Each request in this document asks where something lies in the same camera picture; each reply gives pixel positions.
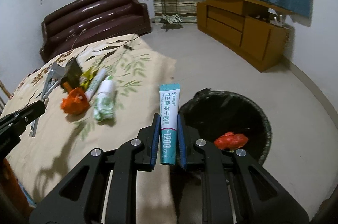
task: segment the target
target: brown leather sofa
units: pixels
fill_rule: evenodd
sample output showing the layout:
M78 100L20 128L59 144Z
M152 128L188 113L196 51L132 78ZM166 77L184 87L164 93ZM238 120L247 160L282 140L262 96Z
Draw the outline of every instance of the brown leather sofa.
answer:
M99 40L151 31L147 5L137 0L77 0L46 16L41 25L45 63Z

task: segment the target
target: white tube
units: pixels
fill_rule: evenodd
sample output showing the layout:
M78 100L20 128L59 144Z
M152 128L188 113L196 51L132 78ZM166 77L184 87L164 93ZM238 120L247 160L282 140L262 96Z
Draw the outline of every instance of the white tube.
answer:
M159 87L159 114L161 116L161 164L175 165L177 114L180 85L163 84Z
M100 69L100 71L96 74L94 79L91 81L87 91L85 92L88 102L92 99L93 95L99 88L99 85L105 78L106 73L107 73L107 70L105 68Z

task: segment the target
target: red plastic bag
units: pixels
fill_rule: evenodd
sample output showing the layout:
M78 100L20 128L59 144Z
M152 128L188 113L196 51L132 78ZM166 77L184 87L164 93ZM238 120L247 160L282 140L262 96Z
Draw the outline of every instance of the red plastic bag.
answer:
M218 137L214 144L217 148L224 150L226 148L230 150L235 150L237 148L243 147L247 142L248 138L241 133L234 134L233 132L227 132L226 134Z

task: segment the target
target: black garbage bag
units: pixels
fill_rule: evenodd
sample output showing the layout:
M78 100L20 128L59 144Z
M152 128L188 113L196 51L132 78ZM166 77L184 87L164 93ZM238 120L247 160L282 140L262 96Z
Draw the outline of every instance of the black garbage bag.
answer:
M262 109L249 98L230 91L203 89L179 110L186 125L200 137L214 142L227 132L242 133L249 141L243 147L260 164L270 150L271 126Z

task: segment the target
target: black metal bracket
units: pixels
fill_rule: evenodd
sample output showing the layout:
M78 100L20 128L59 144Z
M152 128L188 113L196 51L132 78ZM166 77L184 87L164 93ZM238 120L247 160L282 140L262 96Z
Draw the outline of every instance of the black metal bracket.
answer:
M45 110L45 104L36 101L0 119L0 161L20 143L20 135L25 132L26 126L44 114Z
M178 119L180 164L200 171L202 224L307 224L309 217L296 200L245 150L221 151L199 138L198 131ZM119 149L92 150L38 204L30 224L99 224L108 178L106 224L136 224L136 173L154 169L159 115L137 139Z
M160 117L117 150L89 152L38 204L31 224L101 223L110 171L106 224L136 223L136 172L151 171L156 163Z
M298 202L243 149L222 151L178 119L180 164L201 171L203 224L307 224Z

